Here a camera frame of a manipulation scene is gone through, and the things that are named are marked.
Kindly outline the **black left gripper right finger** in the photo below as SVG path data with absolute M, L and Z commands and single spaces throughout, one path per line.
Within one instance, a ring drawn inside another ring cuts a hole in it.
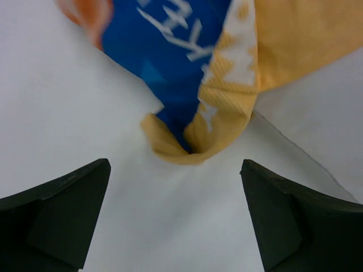
M 362 205 L 252 161 L 240 172 L 264 271 L 362 271 Z

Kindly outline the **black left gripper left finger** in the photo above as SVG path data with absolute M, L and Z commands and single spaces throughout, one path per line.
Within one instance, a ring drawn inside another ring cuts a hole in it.
M 98 159 L 2 198 L 1 271 L 83 269 L 110 174 Z

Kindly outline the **yellow blue printed pillowcase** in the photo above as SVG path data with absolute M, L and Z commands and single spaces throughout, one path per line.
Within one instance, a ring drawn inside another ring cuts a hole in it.
M 261 92 L 362 46 L 361 1 L 58 1 L 105 55 L 162 103 L 152 150 L 198 164 L 230 145 Z

